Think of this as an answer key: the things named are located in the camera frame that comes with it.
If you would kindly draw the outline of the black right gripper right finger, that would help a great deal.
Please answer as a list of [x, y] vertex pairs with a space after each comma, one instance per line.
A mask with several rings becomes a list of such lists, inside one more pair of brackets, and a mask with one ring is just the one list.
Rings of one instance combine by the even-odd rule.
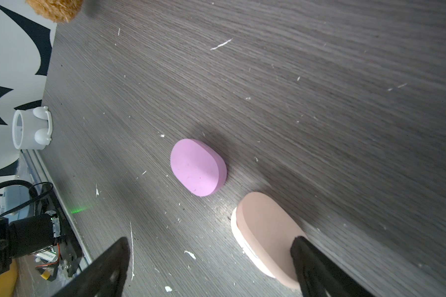
[[307, 238], [295, 238], [290, 253], [304, 297], [372, 296]]

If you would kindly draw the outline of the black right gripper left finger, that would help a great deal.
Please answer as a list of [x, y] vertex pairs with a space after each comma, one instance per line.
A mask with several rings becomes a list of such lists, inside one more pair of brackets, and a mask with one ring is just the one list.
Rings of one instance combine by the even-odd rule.
[[54, 297], [120, 297], [130, 263], [130, 245], [121, 237]]

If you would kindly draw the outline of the pink earbud charging case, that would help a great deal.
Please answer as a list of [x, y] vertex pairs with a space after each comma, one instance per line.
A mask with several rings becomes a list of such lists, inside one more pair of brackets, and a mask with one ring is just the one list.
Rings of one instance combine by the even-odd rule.
[[288, 288], [300, 289], [290, 249], [295, 238], [306, 234], [274, 199], [247, 194], [232, 211], [230, 226], [256, 268]]

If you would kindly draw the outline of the purple earbud charging case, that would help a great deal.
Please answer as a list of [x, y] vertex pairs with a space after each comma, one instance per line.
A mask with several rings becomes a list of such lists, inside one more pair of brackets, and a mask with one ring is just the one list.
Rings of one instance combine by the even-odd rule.
[[196, 139], [182, 139], [173, 146], [170, 167], [179, 182], [198, 197], [214, 194], [227, 179], [223, 158]]

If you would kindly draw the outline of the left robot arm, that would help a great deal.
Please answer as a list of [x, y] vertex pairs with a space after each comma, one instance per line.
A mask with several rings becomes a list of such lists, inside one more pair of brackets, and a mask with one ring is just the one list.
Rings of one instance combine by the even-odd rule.
[[13, 259], [54, 245], [54, 220], [48, 214], [13, 222], [0, 218], [0, 275], [9, 270]]

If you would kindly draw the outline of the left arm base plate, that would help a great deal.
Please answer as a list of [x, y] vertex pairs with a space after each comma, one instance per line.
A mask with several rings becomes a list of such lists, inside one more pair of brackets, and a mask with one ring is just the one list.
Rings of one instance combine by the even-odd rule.
[[31, 254], [36, 261], [36, 271], [48, 282], [59, 277], [71, 279], [77, 276], [83, 270], [84, 253], [54, 190], [36, 203], [33, 213], [47, 214], [52, 218], [54, 236], [52, 245]]

